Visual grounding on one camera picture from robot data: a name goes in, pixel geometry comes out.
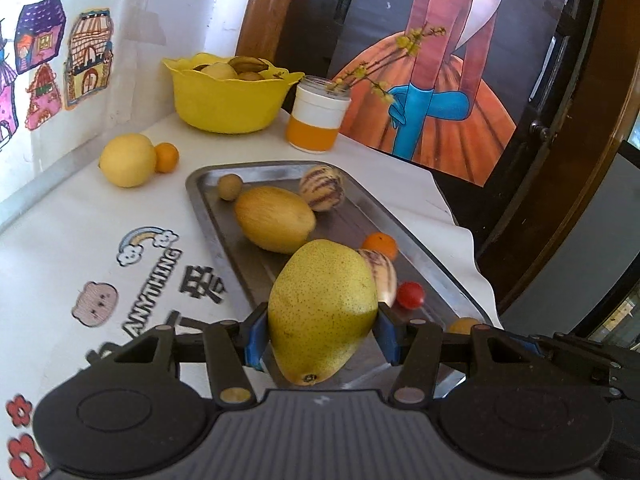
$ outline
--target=orange and white jar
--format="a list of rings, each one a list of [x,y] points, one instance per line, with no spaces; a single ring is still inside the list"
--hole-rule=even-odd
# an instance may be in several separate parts
[[[305,76],[298,84],[286,133],[294,148],[324,153],[333,147],[351,98],[349,90],[327,90],[330,83],[321,77]]]

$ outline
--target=silver tray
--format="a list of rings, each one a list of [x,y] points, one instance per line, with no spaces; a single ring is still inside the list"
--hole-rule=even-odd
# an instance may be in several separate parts
[[[227,164],[201,168],[188,177],[186,188],[191,204],[212,253],[215,271],[225,283],[238,319],[244,319],[269,299],[271,285],[288,256],[262,250],[244,237],[236,222],[234,204],[218,197],[218,179],[235,173],[244,181],[243,189],[277,186],[297,192],[300,177],[316,164],[326,163],[304,160]],[[317,224],[310,238],[327,238],[358,248],[372,232],[389,234],[399,248],[394,261],[398,282],[418,282],[426,294],[424,306],[419,310],[393,306],[401,319],[429,319],[444,328],[458,317],[469,316],[492,324],[487,313],[438,259],[353,177],[340,170],[344,175],[346,200],[335,210],[316,214]],[[269,351],[264,363],[279,387],[295,388],[282,377]],[[440,394],[446,393],[462,377],[451,372],[450,368],[441,367]],[[375,339],[369,335],[337,374],[314,387],[320,390],[378,388],[385,394],[397,373],[396,368],[386,363]]]

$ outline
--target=wooden door frame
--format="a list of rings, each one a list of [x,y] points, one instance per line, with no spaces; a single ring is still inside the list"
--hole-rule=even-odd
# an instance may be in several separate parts
[[[249,0],[238,43],[239,55],[273,59],[290,1]],[[524,182],[519,195],[514,197],[517,201],[508,208],[498,231],[478,256],[481,272],[494,287],[499,312],[522,293],[564,241],[591,201],[635,120],[633,108],[640,103],[640,88],[632,88],[632,83],[638,83],[638,59],[636,56],[630,62],[629,48],[635,49],[634,56],[640,50],[640,16],[636,17],[637,45],[636,38],[632,38],[632,33],[626,34],[624,27],[607,27],[607,20],[611,20],[616,6],[620,7],[622,2],[604,0],[604,11],[596,23],[577,87],[567,96],[564,111],[558,114],[553,128],[558,133],[557,139],[540,158],[537,172]],[[635,24],[630,13],[620,9],[622,17],[618,18]],[[626,46],[626,56],[617,52],[620,44]],[[603,98],[607,101],[604,108],[600,102]],[[590,118],[594,109],[601,116]],[[588,145],[580,143],[586,131],[590,133]],[[562,175],[561,168],[568,164],[576,164],[578,168],[572,168],[575,171],[567,182],[556,182],[558,175]],[[532,219],[536,223],[533,231],[524,227]]]

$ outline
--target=white tablecloth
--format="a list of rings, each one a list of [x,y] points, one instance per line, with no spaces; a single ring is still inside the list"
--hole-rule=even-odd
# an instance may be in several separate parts
[[[198,273],[210,277],[210,270],[215,279],[216,272],[184,189],[187,176],[203,166],[319,159],[343,168],[449,268],[500,326],[491,286],[474,263],[472,236],[454,224],[431,173],[343,136],[324,155],[300,152],[284,140],[286,120],[283,112],[258,134],[216,136],[170,116],[144,133],[154,144],[178,147],[174,173],[125,190],[109,184],[92,163],[0,235],[0,394],[9,403],[7,415],[0,417],[5,442],[31,433],[29,417],[11,416],[22,403],[19,396],[36,405],[100,350],[167,320],[188,332],[180,325],[185,318],[236,317],[229,300],[217,303],[213,294],[194,288]],[[131,251],[127,246],[142,253],[118,257]],[[95,318],[91,310],[100,295],[106,296],[106,306]],[[201,365],[183,366],[182,378],[208,394]],[[271,384],[259,372],[251,378],[257,390]],[[15,476],[7,469],[8,461],[0,461],[0,478]]]

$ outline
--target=cherry tomato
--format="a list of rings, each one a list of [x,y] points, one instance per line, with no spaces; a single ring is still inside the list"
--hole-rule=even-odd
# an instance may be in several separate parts
[[[404,282],[398,287],[396,298],[401,306],[409,310],[420,308],[424,303],[424,289],[420,283]]]

